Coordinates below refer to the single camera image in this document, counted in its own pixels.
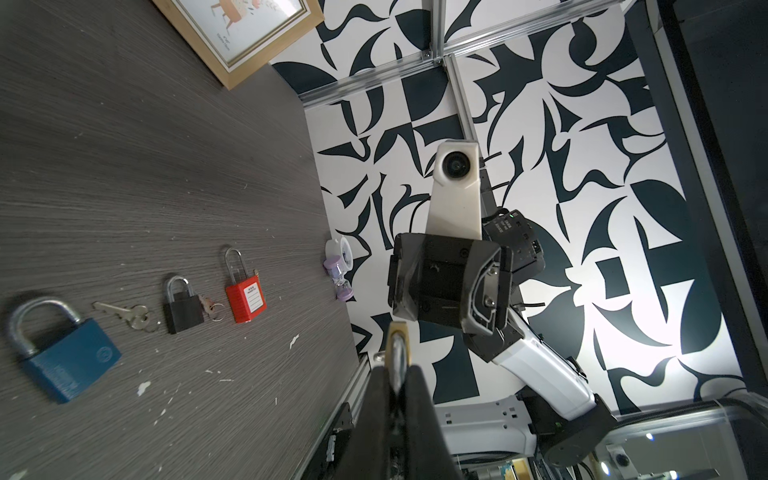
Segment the small black padlock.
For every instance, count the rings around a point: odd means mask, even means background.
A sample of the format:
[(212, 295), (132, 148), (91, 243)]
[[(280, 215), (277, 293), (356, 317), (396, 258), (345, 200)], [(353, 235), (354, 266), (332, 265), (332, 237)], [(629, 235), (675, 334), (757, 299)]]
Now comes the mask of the small black padlock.
[(200, 297), (185, 277), (170, 277), (165, 283), (165, 294), (164, 312), (170, 334), (178, 334), (204, 323)]

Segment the red padlock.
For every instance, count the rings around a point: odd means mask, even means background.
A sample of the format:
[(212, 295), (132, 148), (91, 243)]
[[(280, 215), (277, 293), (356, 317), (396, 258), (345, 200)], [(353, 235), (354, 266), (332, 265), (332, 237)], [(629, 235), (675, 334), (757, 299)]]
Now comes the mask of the red padlock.
[[(230, 262), (231, 255), (234, 255), (240, 263), (241, 277), (237, 276), (236, 269)], [(227, 248), (224, 253), (224, 263), (230, 276), (230, 285), (226, 288), (226, 294), (234, 321), (238, 324), (248, 323), (267, 308), (261, 282), (253, 275), (248, 275), (242, 254), (238, 249)]]

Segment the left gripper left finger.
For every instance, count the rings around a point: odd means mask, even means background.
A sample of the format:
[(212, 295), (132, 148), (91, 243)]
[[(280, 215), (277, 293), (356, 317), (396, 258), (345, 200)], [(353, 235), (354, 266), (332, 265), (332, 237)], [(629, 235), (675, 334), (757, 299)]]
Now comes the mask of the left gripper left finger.
[(371, 371), (358, 422), (336, 469), (335, 479), (389, 478), (393, 392), (388, 371)]

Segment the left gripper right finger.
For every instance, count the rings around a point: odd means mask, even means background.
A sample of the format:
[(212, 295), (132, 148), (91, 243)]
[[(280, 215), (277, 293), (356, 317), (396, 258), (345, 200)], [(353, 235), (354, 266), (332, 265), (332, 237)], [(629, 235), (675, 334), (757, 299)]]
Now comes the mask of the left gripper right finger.
[(403, 384), (405, 479), (461, 479), (449, 454), (425, 377), (408, 368)]

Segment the brass padlock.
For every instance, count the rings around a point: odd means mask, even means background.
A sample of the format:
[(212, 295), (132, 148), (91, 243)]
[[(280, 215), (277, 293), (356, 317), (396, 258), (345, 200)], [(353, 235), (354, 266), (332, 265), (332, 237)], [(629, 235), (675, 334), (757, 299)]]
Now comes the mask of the brass padlock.
[(373, 355), (371, 365), (373, 368), (383, 367), (387, 370), (390, 386), (398, 396), (411, 365), (409, 332), (405, 321), (393, 321), (389, 325), (385, 345)]

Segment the blue padlock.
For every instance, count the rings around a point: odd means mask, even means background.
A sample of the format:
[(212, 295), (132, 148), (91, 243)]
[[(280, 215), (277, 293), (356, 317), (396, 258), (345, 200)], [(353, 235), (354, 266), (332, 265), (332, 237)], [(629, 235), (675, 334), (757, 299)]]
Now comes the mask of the blue padlock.
[[(22, 331), (26, 316), (41, 307), (55, 307), (74, 325), (70, 333), (39, 349)], [(121, 359), (111, 338), (69, 303), (41, 296), (20, 304), (7, 324), (10, 344), (20, 355), (20, 366), (38, 387), (59, 404), (68, 403), (90, 388)]]

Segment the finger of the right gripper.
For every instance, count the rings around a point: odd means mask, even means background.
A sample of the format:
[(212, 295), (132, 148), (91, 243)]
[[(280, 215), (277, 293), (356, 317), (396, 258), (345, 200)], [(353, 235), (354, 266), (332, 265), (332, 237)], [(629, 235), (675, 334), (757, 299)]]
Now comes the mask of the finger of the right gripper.
[(421, 240), (413, 287), (417, 319), (469, 335), (491, 334), (496, 302), (486, 303), (485, 280), (499, 263), (500, 246), (432, 234), (422, 235)]
[(419, 317), (419, 278), (425, 239), (422, 233), (398, 234), (389, 261), (387, 302), (393, 316), (409, 321)]

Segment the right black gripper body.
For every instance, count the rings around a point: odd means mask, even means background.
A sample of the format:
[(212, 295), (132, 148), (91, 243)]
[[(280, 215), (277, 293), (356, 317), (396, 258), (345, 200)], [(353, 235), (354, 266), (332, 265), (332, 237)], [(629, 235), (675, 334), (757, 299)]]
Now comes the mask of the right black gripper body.
[(506, 324), (512, 286), (513, 252), (501, 246), (484, 268), (479, 292), (479, 312), (487, 328), (494, 333)]

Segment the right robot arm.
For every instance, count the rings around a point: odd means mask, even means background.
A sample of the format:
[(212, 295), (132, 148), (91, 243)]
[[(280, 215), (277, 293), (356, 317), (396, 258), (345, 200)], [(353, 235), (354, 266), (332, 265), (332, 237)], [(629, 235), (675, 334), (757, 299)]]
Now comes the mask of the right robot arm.
[(536, 440), (548, 464), (566, 468), (587, 457), (616, 419), (578, 363), (550, 348), (512, 300), (519, 283), (543, 267), (528, 220), (501, 209), (478, 239), (398, 235), (388, 302), (398, 317), (461, 330), (469, 350), (522, 380), (519, 398), (531, 422), (521, 437)]

